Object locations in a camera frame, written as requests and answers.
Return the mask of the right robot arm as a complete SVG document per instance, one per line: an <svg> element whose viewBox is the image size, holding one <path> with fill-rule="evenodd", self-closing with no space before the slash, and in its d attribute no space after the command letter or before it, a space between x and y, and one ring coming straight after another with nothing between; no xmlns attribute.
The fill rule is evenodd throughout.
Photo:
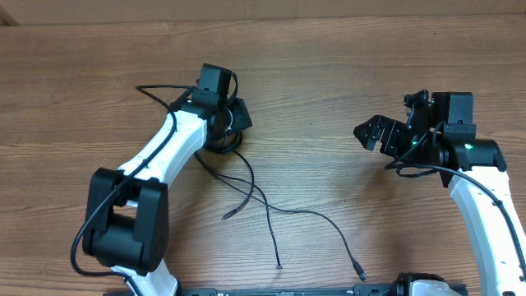
<svg viewBox="0 0 526 296"><path fill-rule="evenodd" d="M476 137L473 94L420 90L404 96L405 123L375 115L356 126L367 150L381 144L385 168L403 178L438 173L466 225L484 295L525 293L525 233L498 144Z"/></svg>

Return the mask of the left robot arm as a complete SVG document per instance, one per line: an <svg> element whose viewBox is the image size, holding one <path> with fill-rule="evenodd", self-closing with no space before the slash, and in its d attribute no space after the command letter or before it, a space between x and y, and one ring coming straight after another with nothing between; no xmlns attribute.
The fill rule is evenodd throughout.
<svg viewBox="0 0 526 296"><path fill-rule="evenodd" d="M199 150L234 152L252 122L227 68L204 64L196 84L165 104L163 126L118 169L90 180L85 222L70 260L80 275L117 276L129 295L175 295L178 280L164 261L169 240L168 190Z"/></svg>

